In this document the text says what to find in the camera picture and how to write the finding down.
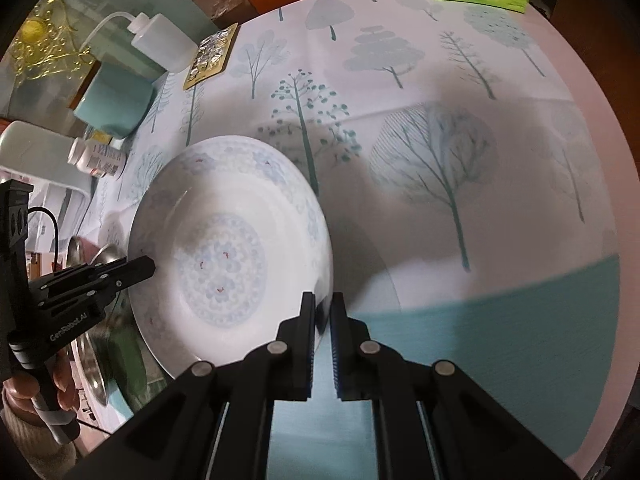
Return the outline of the white floral porcelain plate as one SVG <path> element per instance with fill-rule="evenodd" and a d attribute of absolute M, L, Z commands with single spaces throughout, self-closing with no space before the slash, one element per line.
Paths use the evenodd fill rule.
<path fill-rule="evenodd" d="M 305 294 L 326 324 L 333 258 L 317 196 L 288 158 L 249 136 L 216 136 L 171 159 L 142 197 L 128 255 L 154 261 L 129 297 L 170 376 L 243 359 L 298 315 Z"/>

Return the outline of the white plastic squeeze bottle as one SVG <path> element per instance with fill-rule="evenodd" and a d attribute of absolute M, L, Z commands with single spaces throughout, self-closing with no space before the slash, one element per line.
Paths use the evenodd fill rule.
<path fill-rule="evenodd" d="M 125 11 L 108 14 L 89 32 L 79 50 L 85 50 L 93 37 L 114 18 L 128 21 L 127 30 L 134 35 L 131 45 L 168 73 L 180 73 L 188 68 L 198 52 L 198 45 L 163 14 L 150 18 L 143 12 L 132 15 Z"/>

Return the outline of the white pill bottle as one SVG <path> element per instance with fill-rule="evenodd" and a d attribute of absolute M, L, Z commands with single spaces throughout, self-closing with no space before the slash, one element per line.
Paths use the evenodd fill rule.
<path fill-rule="evenodd" d="M 67 162 L 95 178 L 118 179 L 125 169 L 127 154 L 93 139 L 73 140 Z"/>

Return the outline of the gold blister pill pack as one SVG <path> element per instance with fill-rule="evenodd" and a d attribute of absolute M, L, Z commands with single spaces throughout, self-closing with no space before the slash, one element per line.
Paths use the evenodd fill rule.
<path fill-rule="evenodd" d="M 240 24 L 234 23 L 217 30 L 200 42 L 183 81 L 184 90 L 189 90 L 203 80 L 224 71 L 239 30 Z"/>

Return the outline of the medium steel bowl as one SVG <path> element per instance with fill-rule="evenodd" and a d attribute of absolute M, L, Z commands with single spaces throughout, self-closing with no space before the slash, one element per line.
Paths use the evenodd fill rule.
<path fill-rule="evenodd" d="M 81 236 L 72 236 L 68 241 L 66 252 L 66 266 L 80 266 L 91 264 L 102 266 L 122 258 L 122 252 L 114 244 L 98 247 Z"/>

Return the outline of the white plastic container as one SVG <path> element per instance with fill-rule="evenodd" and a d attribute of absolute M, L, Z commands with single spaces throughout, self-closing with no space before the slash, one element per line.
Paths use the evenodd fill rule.
<path fill-rule="evenodd" d="M 68 136 L 18 120 L 1 133 L 1 179 L 32 185 L 28 206 L 50 211 L 28 216 L 29 252 L 60 252 L 90 204 L 92 177 L 67 162 L 72 143 Z"/>

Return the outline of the large steel bowl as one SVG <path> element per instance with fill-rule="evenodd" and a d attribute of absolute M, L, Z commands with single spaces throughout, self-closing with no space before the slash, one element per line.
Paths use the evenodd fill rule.
<path fill-rule="evenodd" d="M 108 354 L 108 337 L 104 328 L 88 330 L 72 342 L 74 357 L 81 375 L 85 377 L 89 392 L 102 406 L 115 388 L 115 379 Z"/>

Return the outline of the teal ceramic mug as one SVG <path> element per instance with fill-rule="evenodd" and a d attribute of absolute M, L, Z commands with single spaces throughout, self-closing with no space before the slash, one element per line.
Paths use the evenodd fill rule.
<path fill-rule="evenodd" d="M 93 129 L 125 139 L 141 124 L 154 91 L 148 80 L 130 70 L 113 63 L 98 63 L 70 101 L 70 109 Z"/>

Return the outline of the green plate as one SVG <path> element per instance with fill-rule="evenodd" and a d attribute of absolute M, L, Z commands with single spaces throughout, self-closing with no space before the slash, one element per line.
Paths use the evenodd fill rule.
<path fill-rule="evenodd" d="M 167 386 L 165 373 L 140 336 L 128 302 L 110 317 L 108 355 L 117 389 L 130 412 L 140 411 Z"/>

